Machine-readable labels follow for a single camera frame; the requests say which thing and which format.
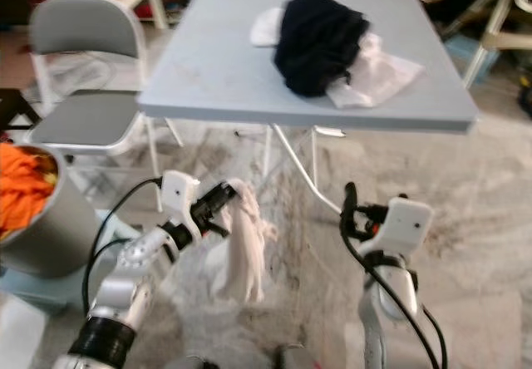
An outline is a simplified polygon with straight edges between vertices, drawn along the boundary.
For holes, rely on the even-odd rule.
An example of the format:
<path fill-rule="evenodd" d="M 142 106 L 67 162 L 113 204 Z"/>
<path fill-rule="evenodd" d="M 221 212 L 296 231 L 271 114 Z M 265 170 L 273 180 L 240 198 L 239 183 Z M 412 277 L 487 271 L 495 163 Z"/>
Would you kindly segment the cream white garment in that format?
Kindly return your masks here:
<path fill-rule="evenodd" d="M 259 303 L 265 298 L 265 248 L 277 238 L 276 226 L 263 217 L 256 191 L 250 183 L 228 179 L 235 198 L 223 209 L 229 236 L 208 254 L 208 266 L 217 270 L 210 293 L 234 303 Z"/>

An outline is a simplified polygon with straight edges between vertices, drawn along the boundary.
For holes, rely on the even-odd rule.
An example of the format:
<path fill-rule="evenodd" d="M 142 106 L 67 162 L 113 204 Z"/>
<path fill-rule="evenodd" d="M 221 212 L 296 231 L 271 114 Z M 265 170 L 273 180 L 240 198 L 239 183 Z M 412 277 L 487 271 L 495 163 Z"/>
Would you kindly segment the black garment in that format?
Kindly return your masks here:
<path fill-rule="evenodd" d="M 334 81 L 350 79 L 369 27 L 361 12 L 338 1 L 288 0 L 273 64 L 295 95 L 319 98 Z"/>

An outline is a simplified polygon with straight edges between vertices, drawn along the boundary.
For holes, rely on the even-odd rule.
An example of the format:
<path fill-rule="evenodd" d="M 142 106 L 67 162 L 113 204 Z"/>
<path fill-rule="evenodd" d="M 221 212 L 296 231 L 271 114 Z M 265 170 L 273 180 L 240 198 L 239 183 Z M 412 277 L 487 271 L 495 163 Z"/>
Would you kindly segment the orange garment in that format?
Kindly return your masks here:
<path fill-rule="evenodd" d="M 52 156 L 10 142 L 0 145 L 0 239 L 25 229 L 45 209 L 56 189 Z"/>

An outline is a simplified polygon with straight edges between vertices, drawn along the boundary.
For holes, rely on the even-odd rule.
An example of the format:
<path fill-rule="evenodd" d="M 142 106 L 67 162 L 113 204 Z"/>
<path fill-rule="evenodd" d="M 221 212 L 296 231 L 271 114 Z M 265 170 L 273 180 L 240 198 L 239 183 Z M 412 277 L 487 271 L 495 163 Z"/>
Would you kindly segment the white cloth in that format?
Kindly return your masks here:
<path fill-rule="evenodd" d="M 255 47 L 276 47 L 284 9 L 273 7 L 255 17 L 249 41 Z M 348 79 L 331 81 L 324 95 L 338 108 L 373 108 L 391 99 L 423 73 L 417 62 L 383 50 L 382 38 L 367 32 L 358 42 L 356 61 Z"/>

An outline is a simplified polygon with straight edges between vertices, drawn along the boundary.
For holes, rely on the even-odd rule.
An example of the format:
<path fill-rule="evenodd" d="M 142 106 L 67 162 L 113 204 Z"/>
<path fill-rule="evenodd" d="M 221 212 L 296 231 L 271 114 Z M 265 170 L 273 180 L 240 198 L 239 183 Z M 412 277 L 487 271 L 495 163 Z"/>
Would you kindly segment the grey folding table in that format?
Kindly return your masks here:
<path fill-rule="evenodd" d="M 270 50 L 249 40 L 260 12 L 288 0 L 191 0 L 138 96 L 150 117 L 268 126 L 313 193 L 316 180 L 283 134 L 285 126 L 387 132 L 467 133 L 479 111 L 419 0 L 336 0 L 364 13 L 385 50 L 423 65 L 410 86 L 371 110 L 293 95 Z"/>

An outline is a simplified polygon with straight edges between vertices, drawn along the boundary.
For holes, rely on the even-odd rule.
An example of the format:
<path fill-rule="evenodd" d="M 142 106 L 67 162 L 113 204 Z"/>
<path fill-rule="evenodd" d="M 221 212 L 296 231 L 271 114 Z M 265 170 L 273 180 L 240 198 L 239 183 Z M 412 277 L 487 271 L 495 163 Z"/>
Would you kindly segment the grey metal laundry basin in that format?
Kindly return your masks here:
<path fill-rule="evenodd" d="M 58 181 L 45 209 L 29 226 L 0 239 L 0 264 L 33 277 L 65 277 L 87 263 L 100 220 L 61 153 L 44 145 L 15 146 L 52 156 Z"/>

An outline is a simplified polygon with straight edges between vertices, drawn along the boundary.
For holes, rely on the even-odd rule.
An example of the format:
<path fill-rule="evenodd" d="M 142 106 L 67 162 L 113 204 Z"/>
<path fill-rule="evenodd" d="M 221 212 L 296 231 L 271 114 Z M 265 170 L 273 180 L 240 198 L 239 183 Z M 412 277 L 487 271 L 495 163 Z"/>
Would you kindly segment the grey white folding chair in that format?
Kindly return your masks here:
<path fill-rule="evenodd" d="M 46 0 L 31 13 L 29 57 L 39 99 L 47 108 L 24 140 L 52 146 L 65 155 L 120 154 L 138 134 L 145 135 L 150 171 L 162 176 L 153 121 L 138 106 L 147 84 L 147 46 L 143 27 L 132 9 L 118 0 Z M 137 87 L 76 89 L 54 96 L 47 57 L 58 53 L 101 52 L 135 62 Z"/>

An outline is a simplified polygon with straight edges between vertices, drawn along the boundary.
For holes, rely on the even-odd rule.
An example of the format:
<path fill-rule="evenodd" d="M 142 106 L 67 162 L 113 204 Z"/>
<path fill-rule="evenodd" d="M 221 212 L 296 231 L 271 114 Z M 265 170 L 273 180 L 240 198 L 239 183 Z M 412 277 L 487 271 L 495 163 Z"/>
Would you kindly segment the white high chair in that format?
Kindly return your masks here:
<path fill-rule="evenodd" d="M 521 11 L 532 15 L 532 0 L 475 0 L 442 30 L 441 39 L 448 40 L 452 38 L 453 35 L 460 31 L 461 27 L 474 20 L 490 4 L 493 4 L 494 8 L 490 11 L 489 21 L 487 21 L 485 30 L 479 39 L 474 56 L 468 62 L 463 74 L 463 82 L 467 88 L 475 83 L 476 77 L 479 76 L 482 68 L 484 68 L 486 58 L 490 52 L 498 50 L 532 51 L 532 33 L 505 33 L 501 30 L 503 22 L 508 18 L 511 7 L 517 7 Z"/>

